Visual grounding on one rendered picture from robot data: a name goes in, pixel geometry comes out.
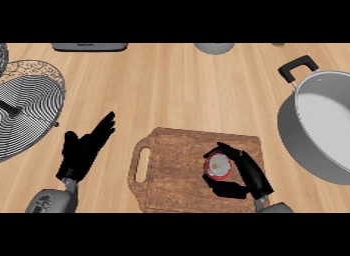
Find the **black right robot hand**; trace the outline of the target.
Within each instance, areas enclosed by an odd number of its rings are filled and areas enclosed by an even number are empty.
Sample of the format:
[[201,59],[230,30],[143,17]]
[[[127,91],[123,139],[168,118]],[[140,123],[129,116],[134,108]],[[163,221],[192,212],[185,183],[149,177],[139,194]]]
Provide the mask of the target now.
[[219,142],[217,147],[204,155],[208,157],[214,152],[223,153],[235,162],[245,185],[236,182],[213,180],[207,174],[202,178],[219,197],[245,199],[251,194],[256,199],[269,196],[275,190],[264,175],[264,172],[250,154],[235,149],[230,145]]

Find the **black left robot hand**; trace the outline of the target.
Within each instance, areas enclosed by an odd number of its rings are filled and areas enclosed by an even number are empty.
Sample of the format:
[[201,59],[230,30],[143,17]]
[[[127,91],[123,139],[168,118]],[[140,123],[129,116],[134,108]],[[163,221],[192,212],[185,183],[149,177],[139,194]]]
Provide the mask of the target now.
[[78,137],[74,131],[65,133],[64,143],[64,160],[56,174],[56,178],[65,178],[80,182],[92,168],[99,151],[106,144],[106,141],[115,132],[115,113],[109,112],[99,122],[90,134]]

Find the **red can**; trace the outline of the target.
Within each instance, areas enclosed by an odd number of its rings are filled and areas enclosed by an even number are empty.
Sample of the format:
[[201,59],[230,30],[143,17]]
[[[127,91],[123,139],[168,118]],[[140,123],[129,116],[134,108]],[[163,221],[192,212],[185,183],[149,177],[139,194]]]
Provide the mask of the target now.
[[214,152],[205,160],[205,174],[213,180],[223,180],[230,176],[232,162],[222,152]]

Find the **brown wooden cutting board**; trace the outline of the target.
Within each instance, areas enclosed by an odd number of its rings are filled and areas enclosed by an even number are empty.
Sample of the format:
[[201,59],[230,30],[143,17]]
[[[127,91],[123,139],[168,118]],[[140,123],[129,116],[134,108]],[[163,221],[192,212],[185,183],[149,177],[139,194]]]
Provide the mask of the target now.
[[204,154],[217,147],[219,142],[247,151],[260,168],[264,168],[257,136],[155,128],[139,141],[133,152],[129,186],[143,212],[256,211],[251,195],[245,199],[219,197],[202,178]]

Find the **grey round object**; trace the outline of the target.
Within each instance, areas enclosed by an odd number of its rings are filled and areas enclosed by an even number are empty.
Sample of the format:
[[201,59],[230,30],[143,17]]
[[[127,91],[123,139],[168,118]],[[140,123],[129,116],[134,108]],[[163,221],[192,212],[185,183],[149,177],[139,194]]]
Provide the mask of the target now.
[[195,47],[207,54],[220,55],[227,53],[235,44],[233,43],[196,43]]

